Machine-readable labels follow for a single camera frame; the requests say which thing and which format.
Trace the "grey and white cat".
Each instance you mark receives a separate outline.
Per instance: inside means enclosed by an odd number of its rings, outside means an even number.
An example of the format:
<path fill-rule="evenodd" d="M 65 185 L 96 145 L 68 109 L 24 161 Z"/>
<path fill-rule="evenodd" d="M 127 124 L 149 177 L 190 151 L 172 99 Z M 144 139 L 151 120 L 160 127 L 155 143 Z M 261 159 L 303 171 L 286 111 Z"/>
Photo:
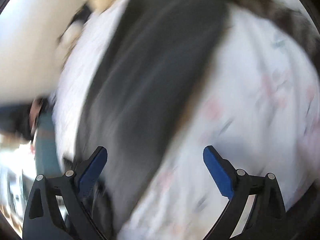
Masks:
<path fill-rule="evenodd" d="M 231 0 L 254 14 L 271 20 L 291 36 L 319 68 L 319 34 L 300 11 L 287 7 L 280 0 Z"/>

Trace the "teal bed frame side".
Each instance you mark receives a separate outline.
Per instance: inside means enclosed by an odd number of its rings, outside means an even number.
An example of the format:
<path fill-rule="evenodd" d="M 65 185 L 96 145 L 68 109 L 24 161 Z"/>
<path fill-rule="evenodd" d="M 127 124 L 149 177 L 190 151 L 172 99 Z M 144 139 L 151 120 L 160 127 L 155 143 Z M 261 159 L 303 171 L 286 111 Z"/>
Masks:
<path fill-rule="evenodd" d="M 55 127 L 52 110 L 42 112 L 38 118 L 35 135 L 35 167 L 37 175 L 47 178 L 62 175 L 56 152 Z"/>

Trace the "white floral bed sheet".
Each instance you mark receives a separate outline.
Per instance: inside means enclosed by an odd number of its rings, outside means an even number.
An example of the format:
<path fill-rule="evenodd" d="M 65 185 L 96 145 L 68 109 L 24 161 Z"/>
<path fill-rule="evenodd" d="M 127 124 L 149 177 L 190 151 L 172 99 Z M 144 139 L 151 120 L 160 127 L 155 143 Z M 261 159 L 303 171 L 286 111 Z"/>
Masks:
<path fill-rule="evenodd" d="M 298 44 L 270 21 L 229 5 L 227 31 L 118 239 L 201 239 L 223 211 L 202 159 L 213 145 L 236 168 L 276 175 L 286 208 L 313 177 L 298 143 L 319 151 L 319 81 Z"/>

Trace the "dark grey pants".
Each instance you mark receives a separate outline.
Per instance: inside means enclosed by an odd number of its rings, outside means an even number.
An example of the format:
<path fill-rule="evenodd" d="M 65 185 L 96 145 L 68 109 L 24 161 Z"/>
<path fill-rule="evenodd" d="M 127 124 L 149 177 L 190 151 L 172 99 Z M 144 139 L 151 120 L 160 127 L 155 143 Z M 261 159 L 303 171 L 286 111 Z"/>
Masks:
<path fill-rule="evenodd" d="M 219 41 L 226 0 L 128 0 L 82 108 L 80 165 L 97 148 L 107 163 L 80 199 L 112 237 L 159 169 L 195 83 Z"/>

